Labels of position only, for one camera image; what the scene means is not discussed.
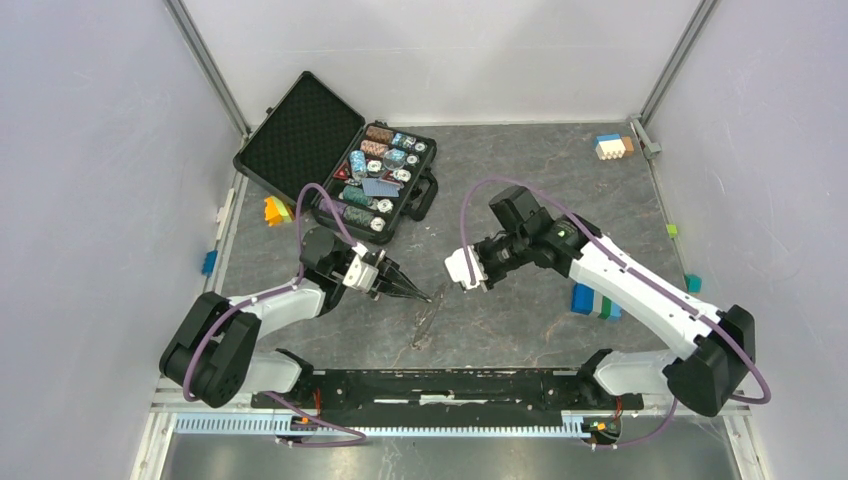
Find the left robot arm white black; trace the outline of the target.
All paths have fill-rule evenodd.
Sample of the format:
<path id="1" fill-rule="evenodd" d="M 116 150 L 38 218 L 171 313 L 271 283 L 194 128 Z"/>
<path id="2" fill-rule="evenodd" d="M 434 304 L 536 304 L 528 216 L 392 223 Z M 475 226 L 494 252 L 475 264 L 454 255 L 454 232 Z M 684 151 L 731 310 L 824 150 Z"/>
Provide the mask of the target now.
<path id="1" fill-rule="evenodd" d="M 314 394 L 307 365 L 290 353 L 259 353 L 257 342 L 296 322 L 329 313 L 346 292 L 429 302 L 385 251 L 349 244 L 325 227 L 300 242 L 298 275 L 278 287 L 226 298 L 214 291 L 192 304 L 159 360 L 162 376 L 212 408 L 242 392 L 274 391 L 290 407 Z"/>

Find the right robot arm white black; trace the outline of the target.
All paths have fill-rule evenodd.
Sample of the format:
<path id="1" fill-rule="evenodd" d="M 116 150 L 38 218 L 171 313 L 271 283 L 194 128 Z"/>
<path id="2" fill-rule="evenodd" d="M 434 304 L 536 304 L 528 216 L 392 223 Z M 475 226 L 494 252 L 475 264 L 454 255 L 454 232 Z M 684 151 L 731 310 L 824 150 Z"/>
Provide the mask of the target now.
<path id="1" fill-rule="evenodd" d="M 527 264 L 553 270 L 619 305 L 646 326 L 664 349 L 598 352 L 581 368 L 580 400 L 602 408 L 616 396 L 670 395 L 689 410 L 716 416 L 728 401 L 764 405 L 772 392 L 756 365 L 753 315 L 734 304 L 721 309 L 653 273 L 595 225 L 559 205 L 553 217 L 542 192 L 514 185 L 489 207 L 502 229 L 474 244 L 464 241 L 466 289 L 490 289 Z"/>

